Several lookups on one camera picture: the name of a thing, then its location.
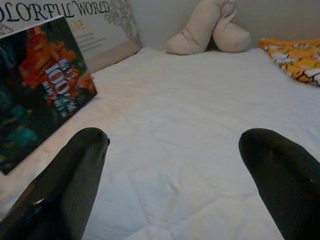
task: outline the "yellow fabric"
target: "yellow fabric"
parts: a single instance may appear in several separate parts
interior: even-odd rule
[[[260,48],[265,50],[287,75],[300,82],[320,86],[320,39],[262,39]]]

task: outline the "stuffed toy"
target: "stuffed toy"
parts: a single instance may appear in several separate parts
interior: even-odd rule
[[[235,0],[201,0],[185,29],[167,42],[166,52],[176,55],[202,53],[211,37],[223,52],[248,50],[251,35],[235,24],[236,14]]]

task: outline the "white quilted bedsheet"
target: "white quilted bedsheet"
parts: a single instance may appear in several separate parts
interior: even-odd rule
[[[148,48],[95,74],[99,95],[0,176],[0,217],[79,130],[111,138],[84,240],[281,240],[238,150],[272,129],[320,159],[319,88],[260,49],[167,55]]]

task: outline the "beige pillow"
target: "beige pillow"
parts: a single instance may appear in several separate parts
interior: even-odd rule
[[[251,35],[233,23],[237,14],[235,0],[201,0],[185,29],[171,38],[166,52],[177,55],[202,53],[210,37],[224,52],[237,53],[251,45]]]
[[[234,9],[229,16],[223,16],[213,31],[213,40],[223,52],[240,53],[251,46],[251,34],[233,23],[236,14]]]
[[[171,38],[166,46],[168,54],[191,55],[206,50],[212,31],[220,19],[221,0],[202,0],[195,7],[185,29]]]
[[[141,49],[129,0],[1,1],[0,35],[59,15],[65,15],[92,73]]]

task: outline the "book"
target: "book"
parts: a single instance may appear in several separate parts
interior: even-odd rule
[[[95,95],[65,17],[0,38],[0,171],[7,175]]]

